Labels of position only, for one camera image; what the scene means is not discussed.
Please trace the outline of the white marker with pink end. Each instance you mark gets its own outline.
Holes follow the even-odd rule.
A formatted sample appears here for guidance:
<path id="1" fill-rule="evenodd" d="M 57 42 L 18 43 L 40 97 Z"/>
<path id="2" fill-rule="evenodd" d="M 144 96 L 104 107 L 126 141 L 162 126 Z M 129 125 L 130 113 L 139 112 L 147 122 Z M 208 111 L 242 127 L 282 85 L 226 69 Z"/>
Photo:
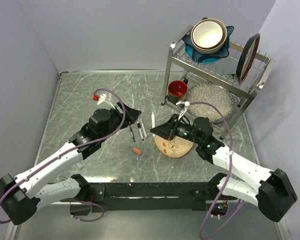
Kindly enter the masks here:
<path id="1" fill-rule="evenodd" d="M 142 130 L 142 133 L 143 133 L 143 137 L 144 137 L 145 139 L 147 139 L 147 138 L 148 138 L 148 135 L 147 135 L 145 126 L 144 126 L 143 121 L 142 121 L 141 118 L 139 118 L 139 123 L 140 123 L 140 126 L 141 126 L 141 130 Z"/>

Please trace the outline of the blue pen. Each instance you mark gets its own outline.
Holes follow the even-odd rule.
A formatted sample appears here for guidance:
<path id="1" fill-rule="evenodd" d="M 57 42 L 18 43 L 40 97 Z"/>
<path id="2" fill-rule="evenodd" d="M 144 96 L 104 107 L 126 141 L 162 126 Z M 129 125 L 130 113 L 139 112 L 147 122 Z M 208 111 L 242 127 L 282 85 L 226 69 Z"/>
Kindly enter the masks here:
<path id="1" fill-rule="evenodd" d="M 132 140 L 133 140 L 133 142 L 135 143 L 135 142 L 136 142 L 136 139 L 135 139 L 135 135 L 134 135 L 133 128 L 132 128 L 131 125 L 129 125 L 129 130 L 130 130 L 130 133 L 131 133 L 131 136 L 132 136 Z"/>

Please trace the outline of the white marker with black tip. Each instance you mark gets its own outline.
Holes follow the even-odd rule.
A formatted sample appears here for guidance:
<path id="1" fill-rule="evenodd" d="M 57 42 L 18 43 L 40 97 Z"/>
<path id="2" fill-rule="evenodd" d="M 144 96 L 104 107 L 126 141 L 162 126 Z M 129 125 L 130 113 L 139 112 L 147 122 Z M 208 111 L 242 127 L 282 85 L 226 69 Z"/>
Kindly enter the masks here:
<path id="1" fill-rule="evenodd" d="M 139 122 L 137 122 L 137 128 L 138 128 L 141 140 L 144 141 L 145 138 L 144 138 L 143 131 L 141 128 L 141 124 Z"/>

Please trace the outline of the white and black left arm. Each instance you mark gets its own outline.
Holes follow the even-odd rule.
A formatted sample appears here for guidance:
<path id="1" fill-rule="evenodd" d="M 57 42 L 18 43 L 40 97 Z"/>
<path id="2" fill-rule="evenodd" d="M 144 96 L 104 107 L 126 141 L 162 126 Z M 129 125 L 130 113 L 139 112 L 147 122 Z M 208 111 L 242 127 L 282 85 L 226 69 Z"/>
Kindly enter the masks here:
<path id="1" fill-rule="evenodd" d="M 90 193 L 90 184 L 83 176 L 75 174 L 59 183 L 51 181 L 98 151 L 106 139 L 135 123 L 141 113 L 120 102 L 117 106 L 105 103 L 54 154 L 15 177 L 1 177 L 0 209 L 9 217 L 7 221 L 20 225 L 36 211 L 65 199 L 82 203 Z"/>

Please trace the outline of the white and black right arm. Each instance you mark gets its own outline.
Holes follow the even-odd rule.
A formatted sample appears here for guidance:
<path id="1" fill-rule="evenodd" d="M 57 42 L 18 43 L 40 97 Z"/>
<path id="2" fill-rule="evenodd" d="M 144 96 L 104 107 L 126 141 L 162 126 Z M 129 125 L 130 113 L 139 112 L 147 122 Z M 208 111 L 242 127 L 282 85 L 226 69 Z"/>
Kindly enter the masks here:
<path id="1" fill-rule="evenodd" d="M 209 195 L 214 199 L 231 196 L 251 203 L 269 220 L 279 222 L 297 201 L 291 181 L 281 169 L 262 167 L 230 148 L 213 136 L 209 119 L 197 117 L 193 124 L 179 121 L 173 114 L 170 119 L 151 133 L 165 140 L 180 137 L 197 145 L 197 154 L 205 161 L 237 176 L 237 179 L 218 174 L 210 180 Z"/>

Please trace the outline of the white marker with green end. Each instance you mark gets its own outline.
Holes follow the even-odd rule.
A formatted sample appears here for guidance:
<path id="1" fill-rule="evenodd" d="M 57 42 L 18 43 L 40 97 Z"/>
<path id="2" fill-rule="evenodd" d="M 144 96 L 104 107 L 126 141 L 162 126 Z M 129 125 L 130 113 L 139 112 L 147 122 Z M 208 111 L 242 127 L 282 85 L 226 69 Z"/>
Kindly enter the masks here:
<path id="1" fill-rule="evenodd" d="M 155 120 L 155 114 L 154 111 L 152 111 L 151 113 L 151 129 L 156 127 L 156 120 Z"/>

